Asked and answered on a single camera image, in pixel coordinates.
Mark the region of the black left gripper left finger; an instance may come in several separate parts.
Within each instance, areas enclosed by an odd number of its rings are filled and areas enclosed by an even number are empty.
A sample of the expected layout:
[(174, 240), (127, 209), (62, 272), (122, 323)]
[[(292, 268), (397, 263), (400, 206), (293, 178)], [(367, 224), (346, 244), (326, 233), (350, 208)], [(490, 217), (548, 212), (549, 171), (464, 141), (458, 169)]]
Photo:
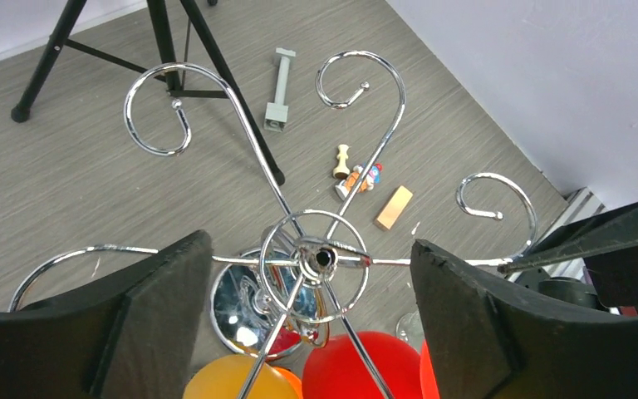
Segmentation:
[(0, 398), (179, 398), (212, 241), (195, 231), (79, 288), (0, 312)]

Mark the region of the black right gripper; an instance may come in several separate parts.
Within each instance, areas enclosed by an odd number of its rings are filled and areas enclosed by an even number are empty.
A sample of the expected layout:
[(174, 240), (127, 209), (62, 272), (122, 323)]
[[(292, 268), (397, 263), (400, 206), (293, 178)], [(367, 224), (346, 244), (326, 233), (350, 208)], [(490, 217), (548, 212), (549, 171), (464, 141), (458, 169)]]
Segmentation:
[(601, 304), (638, 314), (638, 202), (564, 225), (504, 273), (582, 259)]

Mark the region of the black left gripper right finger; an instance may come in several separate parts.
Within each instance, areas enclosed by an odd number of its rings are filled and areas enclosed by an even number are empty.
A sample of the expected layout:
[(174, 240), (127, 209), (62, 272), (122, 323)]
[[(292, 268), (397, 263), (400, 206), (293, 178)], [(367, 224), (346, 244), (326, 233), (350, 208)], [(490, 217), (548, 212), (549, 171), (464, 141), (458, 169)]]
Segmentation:
[(638, 318), (549, 298), (423, 239), (410, 272), (443, 398), (638, 398)]

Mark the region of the yellow plastic wine glass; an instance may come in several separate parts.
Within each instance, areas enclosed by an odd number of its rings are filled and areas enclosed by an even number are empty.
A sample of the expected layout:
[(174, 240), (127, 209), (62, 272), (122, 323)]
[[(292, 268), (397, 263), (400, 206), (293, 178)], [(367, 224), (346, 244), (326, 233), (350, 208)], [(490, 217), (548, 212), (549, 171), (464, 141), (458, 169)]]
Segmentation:
[[(254, 357), (242, 354), (231, 354), (210, 362), (189, 381), (183, 399), (237, 398), (254, 363)], [(284, 376), (263, 364), (248, 398), (290, 399), (300, 396)]]

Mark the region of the red plastic wine glass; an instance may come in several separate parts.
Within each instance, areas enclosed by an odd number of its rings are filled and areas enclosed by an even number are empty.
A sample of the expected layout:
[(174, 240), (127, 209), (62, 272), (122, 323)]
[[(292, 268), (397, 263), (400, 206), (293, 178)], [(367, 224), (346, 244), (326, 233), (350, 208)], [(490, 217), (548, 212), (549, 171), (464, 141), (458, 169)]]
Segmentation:
[[(360, 331), (358, 337), (394, 398), (439, 398), (426, 352), (385, 332)], [(343, 334), (331, 337), (307, 357), (302, 372), (305, 398), (382, 398), (352, 340)]]

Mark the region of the chrome wine glass rack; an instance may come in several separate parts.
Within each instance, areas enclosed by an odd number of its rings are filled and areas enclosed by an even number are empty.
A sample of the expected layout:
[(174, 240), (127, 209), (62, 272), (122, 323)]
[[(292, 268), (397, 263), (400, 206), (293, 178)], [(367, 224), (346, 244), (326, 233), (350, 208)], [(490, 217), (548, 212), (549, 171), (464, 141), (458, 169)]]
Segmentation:
[(351, 106), (370, 85), (364, 81), (346, 101), (333, 101), (324, 91), (323, 77), (328, 67), (347, 58), (365, 58), (386, 69), (395, 81), (399, 100), (397, 110), (387, 132), (379, 140), (371, 157), (364, 165), (358, 165), (337, 186), (341, 192), (341, 207), (335, 213), (304, 209), (290, 209), (280, 186), (271, 176), (270, 169), (254, 137), (248, 118), (230, 85), (217, 73), (189, 62), (169, 62), (154, 66), (133, 82), (124, 100), (123, 116), (130, 138), (144, 151), (157, 156), (170, 157), (182, 154), (191, 142), (191, 128), (181, 100), (171, 104), (184, 132), (181, 145), (166, 150), (150, 145), (140, 137), (132, 119), (132, 106), (139, 89), (152, 78), (172, 72), (195, 72), (213, 81), (222, 90), (235, 110), (246, 131), (256, 158), (266, 175), (284, 218), (275, 223), (263, 239), (255, 258), (225, 258), (214, 256), (213, 261), (228, 266), (244, 266), (255, 275), (256, 292), (264, 301), (272, 325), (259, 350), (254, 352), (258, 361), (267, 360), (271, 346), (276, 342), (282, 326), (289, 325), (300, 333), (312, 332), (318, 327), (327, 328), (336, 319), (341, 320), (350, 340), (356, 348), (367, 371), (386, 398), (392, 396), (387, 383), (378, 372), (357, 332), (348, 322), (346, 314), (361, 298), (366, 289), (371, 265), (408, 266), (408, 259), (375, 259), (366, 251), (366, 245), (358, 230), (348, 222), (344, 214), (354, 197), (375, 184), (378, 159), (387, 147), (405, 113), (406, 89), (399, 72), (383, 57), (374, 52), (349, 50), (329, 57), (317, 71), (315, 85), (317, 95), (328, 107), (345, 109)]

